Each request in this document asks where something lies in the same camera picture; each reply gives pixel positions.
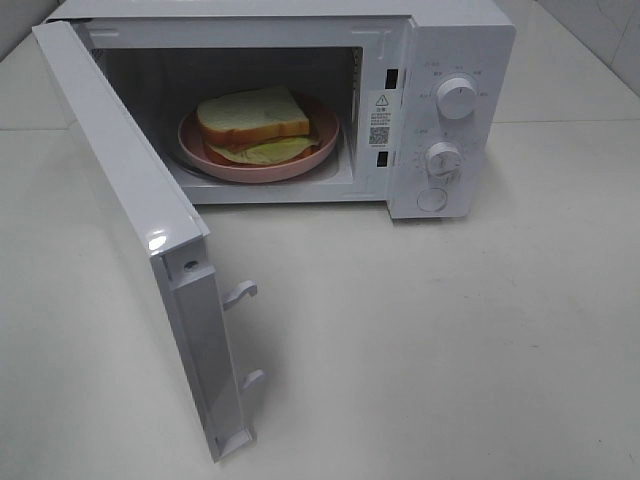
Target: plate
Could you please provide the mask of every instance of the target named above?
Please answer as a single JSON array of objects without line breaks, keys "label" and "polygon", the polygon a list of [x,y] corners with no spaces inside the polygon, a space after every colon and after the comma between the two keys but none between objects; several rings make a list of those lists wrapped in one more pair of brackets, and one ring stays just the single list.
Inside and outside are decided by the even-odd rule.
[{"label": "plate", "polygon": [[308,172],[320,165],[331,153],[338,140],[340,122],[332,110],[318,99],[309,95],[295,93],[294,98],[309,118],[312,129],[317,133],[320,143],[311,154],[294,157],[276,165],[244,165],[227,159],[210,159],[202,145],[202,136],[198,129],[196,112],[187,114],[178,126],[178,142],[189,158],[190,163],[204,173],[238,183],[269,183],[285,180]]}]

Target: timer knob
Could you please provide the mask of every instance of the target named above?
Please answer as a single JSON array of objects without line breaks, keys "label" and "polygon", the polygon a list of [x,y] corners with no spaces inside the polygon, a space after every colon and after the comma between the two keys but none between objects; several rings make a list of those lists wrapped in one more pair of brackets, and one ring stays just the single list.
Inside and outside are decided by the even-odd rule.
[{"label": "timer knob", "polygon": [[473,80],[455,76],[445,80],[436,92],[438,110],[443,117],[459,120],[473,112],[478,92]]},{"label": "timer knob", "polygon": [[438,142],[427,150],[426,163],[431,175],[441,177],[460,168],[462,154],[454,144]]}]

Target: sticker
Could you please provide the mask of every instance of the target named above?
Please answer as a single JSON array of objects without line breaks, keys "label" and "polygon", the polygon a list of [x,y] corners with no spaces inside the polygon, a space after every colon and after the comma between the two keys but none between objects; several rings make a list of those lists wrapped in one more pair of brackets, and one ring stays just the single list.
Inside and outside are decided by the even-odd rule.
[{"label": "sticker", "polygon": [[375,90],[369,93],[369,140],[374,148],[386,148],[392,143],[396,90]]}]

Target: microwave oven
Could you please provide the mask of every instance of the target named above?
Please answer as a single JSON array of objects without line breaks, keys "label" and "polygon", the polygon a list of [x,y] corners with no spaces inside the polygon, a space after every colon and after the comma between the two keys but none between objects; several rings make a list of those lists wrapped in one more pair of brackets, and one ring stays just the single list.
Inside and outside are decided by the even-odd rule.
[{"label": "microwave oven", "polygon": [[[194,205],[384,201],[392,218],[466,215],[515,36],[491,0],[67,0],[33,31],[108,230],[163,300],[214,460],[252,439],[242,398],[263,372],[237,375],[224,311],[257,286],[218,292]],[[335,112],[330,155],[265,184],[195,169],[184,115],[274,85]]]}]

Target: white countertop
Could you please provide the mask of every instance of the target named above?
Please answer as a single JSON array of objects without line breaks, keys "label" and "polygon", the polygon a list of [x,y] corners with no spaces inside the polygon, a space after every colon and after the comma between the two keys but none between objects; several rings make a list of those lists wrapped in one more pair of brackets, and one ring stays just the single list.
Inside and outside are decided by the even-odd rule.
[{"label": "white countertop", "polygon": [[199,208],[258,440],[219,464],[37,45],[0,64],[0,478],[636,479],[640,100],[536,3],[471,215]]}]

